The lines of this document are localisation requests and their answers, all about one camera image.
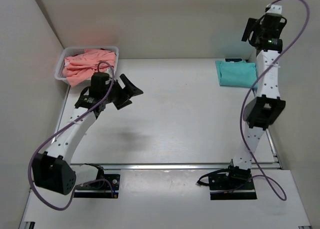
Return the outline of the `teal t shirt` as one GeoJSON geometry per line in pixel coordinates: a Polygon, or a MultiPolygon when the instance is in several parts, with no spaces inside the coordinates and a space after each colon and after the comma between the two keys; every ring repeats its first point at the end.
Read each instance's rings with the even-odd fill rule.
{"type": "Polygon", "coordinates": [[[256,64],[252,62],[216,60],[215,66],[220,86],[250,88],[258,78],[256,64]]]}

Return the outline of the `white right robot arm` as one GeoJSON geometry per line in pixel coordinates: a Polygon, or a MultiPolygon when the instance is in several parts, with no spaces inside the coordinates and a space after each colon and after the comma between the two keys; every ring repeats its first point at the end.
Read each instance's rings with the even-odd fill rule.
{"type": "Polygon", "coordinates": [[[266,12],[261,18],[249,18],[242,36],[243,42],[256,49],[258,82],[256,95],[243,109],[245,144],[230,162],[224,184],[236,189],[251,177],[252,159],[262,135],[286,106],[278,89],[279,63],[283,50],[281,32],[287,20],[279,12],[266,12]]]}

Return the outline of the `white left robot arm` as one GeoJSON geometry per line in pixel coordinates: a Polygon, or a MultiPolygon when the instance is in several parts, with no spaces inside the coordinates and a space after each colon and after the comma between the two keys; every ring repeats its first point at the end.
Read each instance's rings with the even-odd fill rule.
{"type": "Polygon", "coordinates": [[[100,165],[85,163],[70,165],[72,157],[87,130],[98,119],[107,104],[120,110],[132,104],[131,98],[143,94],[124,74],[120,75],[124,87],[109,74],[96,72],[90,85],[85,87],[74,105],[67,130],[56,136],[54,142],[34,157],[31,168],[37,187],[68,195],[76,186],[89,183],[93,188],[104,184],[105,176],[100,165]]]}

